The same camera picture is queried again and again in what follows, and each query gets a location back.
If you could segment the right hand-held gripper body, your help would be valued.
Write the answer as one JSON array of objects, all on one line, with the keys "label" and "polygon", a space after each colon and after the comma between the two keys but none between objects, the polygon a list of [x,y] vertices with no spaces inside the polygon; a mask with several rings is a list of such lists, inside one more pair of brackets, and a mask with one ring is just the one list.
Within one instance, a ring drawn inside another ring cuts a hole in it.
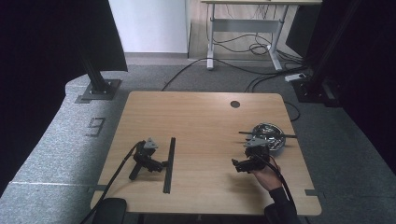
[{"label": "right hand-held gripper body", "polygon": [[244,147],[247,156],[246,171],[262,170],[270,160],[269,143],[264,139],[252,138],[244,144]]}]

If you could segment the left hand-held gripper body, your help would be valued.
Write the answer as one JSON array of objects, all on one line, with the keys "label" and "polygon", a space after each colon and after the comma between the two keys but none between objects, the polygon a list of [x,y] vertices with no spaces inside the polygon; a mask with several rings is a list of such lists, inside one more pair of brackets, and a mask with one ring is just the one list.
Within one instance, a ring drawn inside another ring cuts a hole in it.
[{"label": "left hand-held gripper body", "polygon": [[129,175],[130,180],[135,180],[142,168],[146,168],[151,173],[160,173],[163,170],[163,164],[151,158],[157,148],[157,144],[150,137],[137,144],[134,154],[135,166]]}]

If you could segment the row of black sticks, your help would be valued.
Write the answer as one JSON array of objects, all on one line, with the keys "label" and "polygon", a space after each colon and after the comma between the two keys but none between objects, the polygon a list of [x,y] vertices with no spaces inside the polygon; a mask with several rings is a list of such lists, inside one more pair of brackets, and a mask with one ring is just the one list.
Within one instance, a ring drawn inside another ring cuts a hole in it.
[{"label": "row of black sticks", "polygon": [[171,192],[175,150],[176,150],[176,138],[172,137],[169,147],[169,153],[168,153],[166,174],[163,183],[163,193],[166,194],[169,194]]}]

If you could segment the thin black stick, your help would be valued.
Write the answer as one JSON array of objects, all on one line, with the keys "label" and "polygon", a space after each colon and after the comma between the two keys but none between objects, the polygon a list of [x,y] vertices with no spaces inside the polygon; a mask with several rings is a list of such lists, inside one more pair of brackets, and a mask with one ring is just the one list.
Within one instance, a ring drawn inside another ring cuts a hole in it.
[{"label": "thin black stick", "polygon": [[250,133],[250,132],[238,132],[238,133],[250,134],[252,136],[272,136],[272,137],[297,138],[297,135],[283,134],[283,133]]}]

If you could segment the metal bowl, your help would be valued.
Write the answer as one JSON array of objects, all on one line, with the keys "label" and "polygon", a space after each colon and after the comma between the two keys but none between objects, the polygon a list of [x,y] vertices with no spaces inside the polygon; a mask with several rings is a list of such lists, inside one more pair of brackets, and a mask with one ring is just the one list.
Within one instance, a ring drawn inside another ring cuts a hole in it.
[{"label": "metal bowl", "polygon": [[283,148],[286,144],[284,132],[272,123],[260,123],[252,129],[252,138],[264,140],[271,151]]}]

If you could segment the person's right hand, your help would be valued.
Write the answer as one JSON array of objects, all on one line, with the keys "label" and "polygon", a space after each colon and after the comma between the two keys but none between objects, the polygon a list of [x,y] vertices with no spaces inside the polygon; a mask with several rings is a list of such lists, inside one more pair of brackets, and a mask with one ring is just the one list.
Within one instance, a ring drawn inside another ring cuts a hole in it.
[{"label": "person's right hand", "polygon": [[278,189],[282,186],[282,183],[278,179],[276,173],[268,166],[260,171],[253,170],[251,173],[256,177],[260,185],[268,191]]}]

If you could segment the black metal stand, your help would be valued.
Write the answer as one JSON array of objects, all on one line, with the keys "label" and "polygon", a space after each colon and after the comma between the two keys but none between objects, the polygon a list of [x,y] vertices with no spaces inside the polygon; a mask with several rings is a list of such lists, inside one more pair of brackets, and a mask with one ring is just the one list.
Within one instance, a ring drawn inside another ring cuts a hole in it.
[{"label": "black metal stand", "polygon": [[93,65],[84,48],[78,51],[78,56],[87,72],[90,84],[82,95],[79,95],[76,104],[89,104],[93,100],[111,101],[121,84],[120,79],[104,79],[100,71]]},{"label": "black metal stand", "polygon": [[338,107],[339,90],[333,79],[341,58],[341,42],[361,0],[322,0],[304,65],[311,75],[291,82],[300,103]]}]

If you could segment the white power strip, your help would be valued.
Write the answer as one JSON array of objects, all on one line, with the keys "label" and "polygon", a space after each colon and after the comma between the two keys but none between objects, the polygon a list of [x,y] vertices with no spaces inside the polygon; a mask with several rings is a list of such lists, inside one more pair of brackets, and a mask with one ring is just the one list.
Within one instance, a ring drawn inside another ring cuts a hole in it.
[{"label": "white power strip", "polygon": [[293,75],[285,76],[285,81],[290,82],[290,81],[298,80],[298,79],[302,79],[302,78],[306,78],[306,75],[303,73],[293,74]]}]

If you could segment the white desk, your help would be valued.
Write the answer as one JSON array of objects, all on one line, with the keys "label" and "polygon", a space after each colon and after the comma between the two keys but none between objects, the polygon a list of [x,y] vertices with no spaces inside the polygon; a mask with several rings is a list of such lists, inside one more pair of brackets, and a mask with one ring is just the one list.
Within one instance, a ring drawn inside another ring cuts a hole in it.
[{"label": "white desk", "polygon": [[[271,62],[276,71],[281,71],[282,66],[277,58],[276,46],[280,38],[289,6],[320,6],[322,0],[200,0],[210,6],[210,26],[208,31],[208,49],[206,55],[206,68],[214,68],[214,33],[267,33],[273,34],[274,39],[267,47]],[[216,5],[267,5],[283,7],[280,18],[277,20],[242,20],[219,19],[215,17]]]}]

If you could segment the black curtain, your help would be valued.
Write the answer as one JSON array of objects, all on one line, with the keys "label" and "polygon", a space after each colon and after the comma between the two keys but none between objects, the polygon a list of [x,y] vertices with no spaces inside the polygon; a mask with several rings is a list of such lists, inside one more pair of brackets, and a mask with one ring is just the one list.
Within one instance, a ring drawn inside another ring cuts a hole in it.
[{"label": "black curtain", "polygon": [[[299,6],[286,44],[307,55],[320,6]],[[333,79],[338,102],[396,174],[396,0],[361,0]]]},{"label": "black curtain", "polygon": [[126,68],[109,0],[0,0],[0,196],[49,127],[66,84]]}]

